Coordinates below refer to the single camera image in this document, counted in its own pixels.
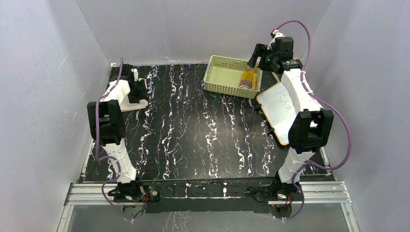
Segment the black motor bracket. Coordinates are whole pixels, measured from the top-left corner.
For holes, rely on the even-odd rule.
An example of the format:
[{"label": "black motor bracket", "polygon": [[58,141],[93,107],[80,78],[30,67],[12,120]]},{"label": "black motor bracket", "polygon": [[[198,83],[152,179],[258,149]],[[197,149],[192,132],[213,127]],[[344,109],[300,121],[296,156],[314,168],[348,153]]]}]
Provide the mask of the black motor bracket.
[{"label": "black motor bracket", "polygon": [[158,185],[144,186],[140,178],[129,183],[118,182],[117,187],[108,192],[108,196],[114,197],[114,202],[142,201],[159,202],[161,199],[161,187]]},{"label": "black motor bracket", "polygon": [[281,74],[290,69],[302,69],[302,62],[298,59],[293,59],[293,38],[278,37],[271,44],[271,50],[265,44],[257,43],[253,51],[252,57],[248,61],[250,68],[255,68],[256,62],[260,57],[259,66],[262,71],[274,72]]},{"label": "black motor bracket", "polygon": [[254,200],[259,202],[268,202],[283,200],[278,196],[278,194],[284,195],[286,199],[291,194],[296,193],[297,188],[293,184],[282,183],[280,181],[279,174],[276,172],[275,178],[272,180],[270,185],[249,187],[248,192],[252,194]]},{"label": "black motor bracket", "polygon": [[331,110],[299,112],[289,130],[289,145],[297,154],[302,152],[318,152],[327,144],[332,128],[334,115]]},{"label": "black motor bracket", "polygon": [[[97,139],[97,123],[95,107],[97,102],[87,104],[88,122],[90,126],[91,137]],[[100,125],[100,143],[119,145],[121,139],[125,137],[125,122],[122,116],[121,108],[117,100],[100,102],[98,105],[98,120]]]}]

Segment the black table surface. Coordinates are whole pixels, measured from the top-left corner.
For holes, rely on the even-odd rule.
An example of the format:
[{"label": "black table surface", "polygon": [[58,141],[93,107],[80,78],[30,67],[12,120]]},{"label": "black table surface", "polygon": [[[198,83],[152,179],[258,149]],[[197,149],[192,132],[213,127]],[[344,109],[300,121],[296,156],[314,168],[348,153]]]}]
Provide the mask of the black table surface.
[{"label": "black table surface", "polygon": [[[137,67],[149,105],[123,115],[127,151],[142,180],[269,177],[284,163],[288,148],[268,133],[257,102],[206,91],[206,67]],[[271,73],[263,73],[262,90],[275,83]],[[98,163],[94,154],[93,147],[79,182],[102,182],[115,173],[110,161]],[[324,165],[320,154],[311,160]],[[302,174],[325,173],[307,166]]]}]

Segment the gray wall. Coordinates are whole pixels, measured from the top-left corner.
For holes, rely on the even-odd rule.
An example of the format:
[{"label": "gray wall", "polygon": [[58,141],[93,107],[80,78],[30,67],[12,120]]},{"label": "gray wall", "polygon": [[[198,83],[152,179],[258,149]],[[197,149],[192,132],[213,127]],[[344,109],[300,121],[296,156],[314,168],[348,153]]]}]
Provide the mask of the gray wall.
[{"label": "gray wall", "polygon": [[0,5],[1,231],[53,232],[109,63],[74,0]]},{"label": "gray wall", "polygon": [[[313,36],[307,79],[353,132],[351,158],[335,173],[362,231],[410,231],[409,36],[407,0],[334,0]],[[346,149],[336,120],[326,146],[332,165]]]},{"label": "gray wall", "polygon": [[[211,55],[249,59],[270,31],[299,19],[312,32],[331,0],[77,0],[110,62],[132,64],[208,62]],[[301,57],[303,29],[284,28]]]}]

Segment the basket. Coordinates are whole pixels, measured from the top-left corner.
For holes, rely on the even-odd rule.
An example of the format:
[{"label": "basket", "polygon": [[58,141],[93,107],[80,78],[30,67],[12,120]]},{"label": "basket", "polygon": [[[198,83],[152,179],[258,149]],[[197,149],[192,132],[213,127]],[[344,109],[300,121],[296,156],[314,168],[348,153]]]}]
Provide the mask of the basket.
[{"label": "basket", "polygon": [[211,92],[234,95],[254,99],[261,90],[262,72],[255,68],[256,90],[239,88],[242,73],[248,67],[248,62],[242,59],[211,56],[205,72],[205,89]]}]

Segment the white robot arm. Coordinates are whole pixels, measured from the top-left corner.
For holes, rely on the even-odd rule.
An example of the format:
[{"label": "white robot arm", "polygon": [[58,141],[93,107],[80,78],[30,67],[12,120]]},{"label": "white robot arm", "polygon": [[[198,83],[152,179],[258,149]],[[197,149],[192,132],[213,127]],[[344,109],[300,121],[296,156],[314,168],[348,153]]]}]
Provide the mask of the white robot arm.
[{"label": "white robot arm", "polygon": [[[100,101],[100,141],[103,149],[109,156],[117,159],[117,165],[113,165],[117,174],[118,182],[129,183],[136,178],[136,169],[131,164],[125,147],[125,123],[121,112],[143,109],[148,105],[146,98],[146,81],[138,78],[138,70],[131,65],[125,64],[120,80],[115,78],[118,68],[112,64],[110,82],[105,94],[108,95]],[[88,115],[91,127],[91,135],[95,136],[95,109],[96,102],[88,104]]]},{"label": "white robot arm", "polygon": [[[301,79],[301,61],[293,59],[293,39],[284,36],[277,30],[274,30],[271,36],[273,40],[269,45],[256,44],[248,65],[250,68],[254,68],[260,57],[259,68],[262,71],[282,74],[279,85],[258,95],[258,102],[269,123],[277,122],[276,125],[271,124],[271,126],[274,127],[274,130],[285,131],[287,143],[283,145],[289,144],[291,147],[285,163],[277,173],[277,185],[274,186],[274,192],[277,194],[280,191],[295,191],[292,184],[293,174],[315,152],[318,152],[320,147],[326,145],[333,123],[333,113],[330,110],[324,110],[303,88],[302,82],[311,91],[304,76]],[[289,96],[292,100],[294,113],[288,112],[284,117],[279,117],[278,114],[269,112],[275,112],[275,109],[272,108],[277,107],[272,104],[273,96],[282,92],[286,92],[283,95]],[[300,173],[294,181],[298,182],[299,177]]]}]

